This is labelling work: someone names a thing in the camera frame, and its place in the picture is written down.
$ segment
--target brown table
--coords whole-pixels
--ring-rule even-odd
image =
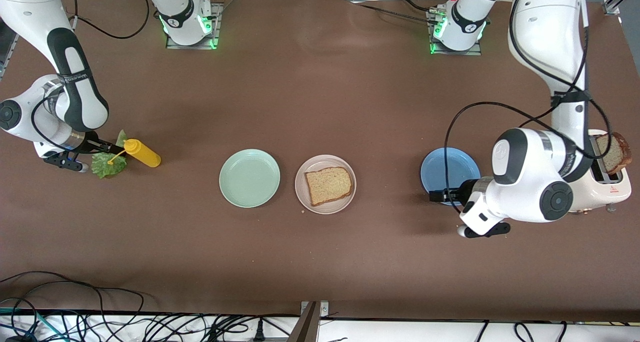
[[[404,2],[376,5],[420,16]],[[121,35],[145,13],[142,0],[79,0],[79,8]],[[98,180],[57,170],[27,141],[0,134],[2,276],[49,269],[137,289],[154,296],[145,310],[299,313],[302,300],[328,299],[343,317],[640,319],[637,194],[615,214],[514,222],[506,237],[473,240],[457,235],[452,209],[428,203],[420,164],[461,107],[548,108],[546,84],[508,51],[509,10],[498,3],[491,12],[482,57],[430,55],[425,25],[344,0],[236,0],[215,51],[165,50],[156,20],[125,41],[80,24],[111,109],[100,135],[114,139],[123,128],[162,165],[132,161]],[[618,19],[598,5],[589,47],[592,94],[639,145],[638,74]],[[20,41],[0,97],[52,72]],[[496,137],[522,121],[478,107],[459,120],[451,145],[487,175]],[[277,194],[255,209],[234,207],[218,188],[224,161],[245,148],[271,153],[281,168]],[[300,164],[323,153],[347,160],[358,178],[354,201],[331,216],[304,212],[293,187]],[[42,292],[40,307],[98,307],[78,288]],[[106,308],[135,308],[135,299],[115,299]]]

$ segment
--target green plate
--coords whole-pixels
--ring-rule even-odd
[[[280,169],[266,152],[247,149],[231,155],[220,171],[220,191],[229,203],[242,208],[265,204],[280,185]]]

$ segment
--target mustard bottle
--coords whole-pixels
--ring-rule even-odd
[[[138,139],[126,139],[126,141],[124,141],[124,150],[126,154],[131,155],[131,157],[138,159],[151,168],[159,166],[160,161],[162,161],[160,155],[149,149],[148,146],[142,144]]]

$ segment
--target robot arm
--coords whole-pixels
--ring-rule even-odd
[[[485,235],[507,217],[545,223],[571,210],[574,192],[570,183],[579,180],[592,164],[576,147],[594,152],[586,129],[586,68],[580,69],[583,5],[581,0],[514,1],[509,49],[546,81],[552,104],[558,103],[551,124],[564,137],[525,128],[504,132],[491,155],[493,177],[475,181],[464,201],[460,218],[466,225],[459,229],[461,235],[469,237],[469,228]],[[576,81],[574,91],[558,79],[569,84]]]
[[[0,0],[0,17],[55,68],[66,98],[57,100],[52,112],[79,132],[102,127],[109,107],[60,0]]]
[[[73,171],[87,165],[69,152],[115,152],[94,129],[109,116],[85,53],[71,31],[60,0],[0,0],[0,17],[53,65],[57,75],[36,80],[19,96],[0,103],[0,127],[32,141],[47,163]]]
[[[195,45],[211,34],[209,0],[151,1],[160,13],[164,32],[178,45]]]
[[[435,37],[455,51],[468,50],[482,33],[496,0],[449,0],[445,4],[446,24]]]

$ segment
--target bread slice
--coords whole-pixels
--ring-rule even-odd
[[[342,167],[329,167],[304,174],[311,194],[311,205],[317,207],[352,194],[354,183],[349,172]]]
[[[599,152],[604,153],[607,148],[608,137],[607,135],[601,135],[596,138],[598,143]],[[611,134],[611,148],[608,153],[602,159],[606,169],[606,173],[614,175],[631,163],[631,148],[629,143],[620,133],[613,132]]]

